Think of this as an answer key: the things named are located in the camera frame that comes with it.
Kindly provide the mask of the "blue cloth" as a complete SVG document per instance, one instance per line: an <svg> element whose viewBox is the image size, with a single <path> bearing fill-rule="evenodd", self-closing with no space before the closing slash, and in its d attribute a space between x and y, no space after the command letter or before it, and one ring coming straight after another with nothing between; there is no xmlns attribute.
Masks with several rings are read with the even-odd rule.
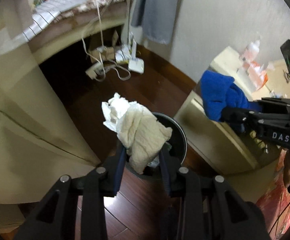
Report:
<svg viewBox="0 0 290 240"><path fill-rule="evenodd" d="M256 102L248 101L234 78L206 70L200 80L201 97L206 116L219 122L226 107L261 111Z"/></svg>

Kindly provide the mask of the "beige cloth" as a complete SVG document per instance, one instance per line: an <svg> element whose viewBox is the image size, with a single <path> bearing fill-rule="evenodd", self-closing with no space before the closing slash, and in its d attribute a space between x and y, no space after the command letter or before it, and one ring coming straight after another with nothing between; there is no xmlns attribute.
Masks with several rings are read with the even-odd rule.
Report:
<svg viewBox="0 0 290 240"><path fill-rule="evenodd" d="M142 174L171 136L173 129L166 127L146 107L132 102L118 120L117 137L128 150L129 164Z"/></svg>

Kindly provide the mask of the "white tissue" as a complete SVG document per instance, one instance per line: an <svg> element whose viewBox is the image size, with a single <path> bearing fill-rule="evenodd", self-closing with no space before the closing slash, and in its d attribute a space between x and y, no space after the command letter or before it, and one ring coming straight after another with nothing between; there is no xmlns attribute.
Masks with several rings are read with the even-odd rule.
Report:
<svg viewBox="0 0 290 240"><path fill-rule="evenodd" d="M115 93L114 96L107 102L101 103L101 109L105 121L103 125L113 132L116 132L116 126L122 116L125 115L128 108L135 104L136 101L129 102L120 94Z"/></svg>

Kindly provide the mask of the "orange tissue pack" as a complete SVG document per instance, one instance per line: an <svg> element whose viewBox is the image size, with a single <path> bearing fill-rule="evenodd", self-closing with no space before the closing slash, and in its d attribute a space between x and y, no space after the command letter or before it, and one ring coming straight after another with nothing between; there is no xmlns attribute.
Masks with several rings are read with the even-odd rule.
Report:
<svg viewBox="0 0 290 240"><path fill-rule="evenodd" d="M249 83L251 84L251 89L253 92L261 89L266 85L268 81L268 70L275 70L274 64L269 62L267 65L258 64L255 61L252 62L244 62L242 65L245 74L249 79Z"/></svg>

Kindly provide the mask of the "cream safe cabinet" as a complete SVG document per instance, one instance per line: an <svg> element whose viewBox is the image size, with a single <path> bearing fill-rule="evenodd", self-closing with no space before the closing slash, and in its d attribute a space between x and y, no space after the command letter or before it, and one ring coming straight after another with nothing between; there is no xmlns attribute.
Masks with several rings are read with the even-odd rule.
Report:
<svg viewBox="0 0 290 240"><path fill-rule="evenodd" d="M205 115L197 84L175 115L190 146L217 172L232 176L263 168L276 161L280 148L242 132L237 126Z"/></svg>

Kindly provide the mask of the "white pump bottle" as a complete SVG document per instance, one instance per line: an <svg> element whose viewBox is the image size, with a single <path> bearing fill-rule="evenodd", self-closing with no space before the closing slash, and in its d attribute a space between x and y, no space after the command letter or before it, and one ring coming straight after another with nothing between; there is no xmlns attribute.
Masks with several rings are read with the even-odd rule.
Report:
<svg viewBox="0 0 290 240"><path fill-rule="evenodd" d="M243 61L252 62L256 59L260 51L260 39L250 42L241 54Z"/></svg>

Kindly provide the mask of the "white power strip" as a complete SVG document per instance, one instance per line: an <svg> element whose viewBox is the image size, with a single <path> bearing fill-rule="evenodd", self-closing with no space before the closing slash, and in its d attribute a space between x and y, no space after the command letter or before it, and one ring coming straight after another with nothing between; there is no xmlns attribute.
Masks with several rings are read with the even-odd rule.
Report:
<svg viewBox="0 0 290 240"><path fill-rule="evenodd" d="M100 76L104 76L104 66L102 63L95 63L85 71L86 75L92 80L97 79Z"/></svg>

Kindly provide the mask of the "grey curtain right tied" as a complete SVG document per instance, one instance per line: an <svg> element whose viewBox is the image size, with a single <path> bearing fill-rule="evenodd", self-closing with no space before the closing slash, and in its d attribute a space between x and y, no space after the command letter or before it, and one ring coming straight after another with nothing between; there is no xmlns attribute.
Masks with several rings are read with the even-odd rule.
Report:
<svg viewBox="0 0 290 240"><path fill-rule="evenodd" d="M179 0L136 0L132 27L141 27L144 36L156 43L169 44Z"/></svg>

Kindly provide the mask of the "white grid bed sheet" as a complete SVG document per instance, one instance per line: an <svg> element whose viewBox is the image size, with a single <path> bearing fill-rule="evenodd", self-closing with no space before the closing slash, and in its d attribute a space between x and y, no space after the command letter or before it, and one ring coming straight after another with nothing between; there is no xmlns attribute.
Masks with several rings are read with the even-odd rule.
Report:
<svg viewBox="0 0 290 240"><path fill-rule="evenodd" d="M42 32L49 24L57 19L63 12L84 6L92 0L46 0L36 5L33 9L33 24L24 29L23 37L27 42Z"/></svg>

